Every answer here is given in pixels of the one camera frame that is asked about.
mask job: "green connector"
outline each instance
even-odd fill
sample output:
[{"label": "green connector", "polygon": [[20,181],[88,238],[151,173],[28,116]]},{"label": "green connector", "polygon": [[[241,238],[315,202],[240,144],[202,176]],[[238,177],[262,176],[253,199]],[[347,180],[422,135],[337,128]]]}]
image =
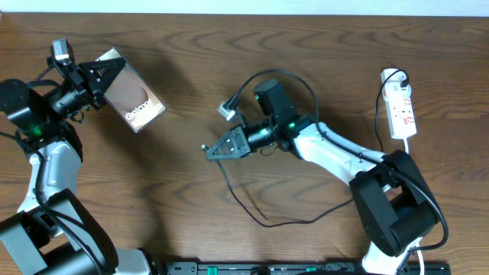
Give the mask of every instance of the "green connector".
[{"label": "green connector", "polygon": [[217,267],[207,267],[207,275],[217,275]]}]

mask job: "wood grain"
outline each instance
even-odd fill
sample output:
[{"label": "wood grain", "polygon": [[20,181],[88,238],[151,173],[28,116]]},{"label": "wood grain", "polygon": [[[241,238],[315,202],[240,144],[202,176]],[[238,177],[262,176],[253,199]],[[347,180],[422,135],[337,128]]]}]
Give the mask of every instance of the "wood grain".
[{"label": "wood grain", "polygon": [[[338,16],[6,14],[0,23],[0,76],[33,79],[53,39],[66,37],[78,62],[117,47],[169,109],[133,134],[105,107],[76,125],[84,162],[77,196],[122,248],[162,259],[325,260],[360,258],[368,249],[354,205],[314,225],[266,229],[232,200],[201,144],[230,128],[215,107],[253,73],[274,67],[303,76],[319,95],[321,118],[365,147],[377,148],[374,99],[383,68],[410,73],[419,133],[414,159],[449,222],[448,244],[426,253],[453,274],[489,272],[489,20]],[[54,79],[56,73],[50,73]],[[302,112],[313,103],[283,79]],[[250,91],[242,108],[261,118]],[[384,104],[380,131],[389,139]],[[0,131],[15,128],[0,116]],[[0,220],[23,200],[30,167],[0,140]],[[313,218],[348,200],[344,184],[311,163],[277,152],[229,161],[236,193],[268,218]],[[442,237],[437,226],[424,244]],[[0,273],[17,273],[0,248]]]}]

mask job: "electrical outlet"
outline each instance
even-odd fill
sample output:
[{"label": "electrical outlet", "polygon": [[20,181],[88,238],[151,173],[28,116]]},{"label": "electrical outlet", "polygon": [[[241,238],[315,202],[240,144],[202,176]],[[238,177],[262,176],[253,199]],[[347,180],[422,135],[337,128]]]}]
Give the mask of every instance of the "electrical outlet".
[{"label": "electrical outlet", "polygon": [[[386,69],[381,74],[382,82],[397,69]],[[403,72],[390,77],[382,90],[389,121],[390,136],[394,139],[409,138],[416,134],[413,105],[411,102],[411,85],[401,87],[407,78]]]}]

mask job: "white cable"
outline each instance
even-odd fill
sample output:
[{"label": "white cable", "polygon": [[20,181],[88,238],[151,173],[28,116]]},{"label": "white cable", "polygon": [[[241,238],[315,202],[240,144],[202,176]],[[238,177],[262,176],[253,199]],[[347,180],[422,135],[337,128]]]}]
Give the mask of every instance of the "white cable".
[{"label": "white cable", "polygon": [[425,275],[425,261],[423,260],[423,254],[421,251],[417,251],[419,260],[419,275]]},{"label": "white cable", "polygon": [[406,152],[406,154],[409,154],[410,153],[410,146],[407,143],[407,137],[404,138],[403,141],[404,141],[404,152]]}]

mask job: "white wall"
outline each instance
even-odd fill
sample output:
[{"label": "white wall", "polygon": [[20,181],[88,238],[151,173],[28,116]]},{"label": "white wall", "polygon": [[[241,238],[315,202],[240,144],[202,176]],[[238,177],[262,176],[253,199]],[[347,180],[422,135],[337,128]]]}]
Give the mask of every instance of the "white wall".
[{"label": "white wall", "polygon": [[489,0],[0,0],[0,11],[489,16]]}]

